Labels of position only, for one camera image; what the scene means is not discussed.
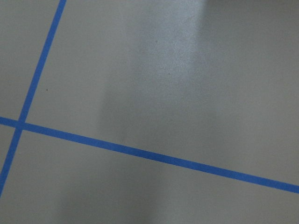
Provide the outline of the brown paper table cover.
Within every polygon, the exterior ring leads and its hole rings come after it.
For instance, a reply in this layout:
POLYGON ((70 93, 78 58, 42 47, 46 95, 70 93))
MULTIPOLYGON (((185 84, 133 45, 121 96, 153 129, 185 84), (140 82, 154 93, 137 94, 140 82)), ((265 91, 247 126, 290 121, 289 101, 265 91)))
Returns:
MULTIPOLYGON (((26 121, 299 183, 296 0, 69 0, 26 121)), ((296 193, 22 131, 3 224, 296 224, 296 193)))

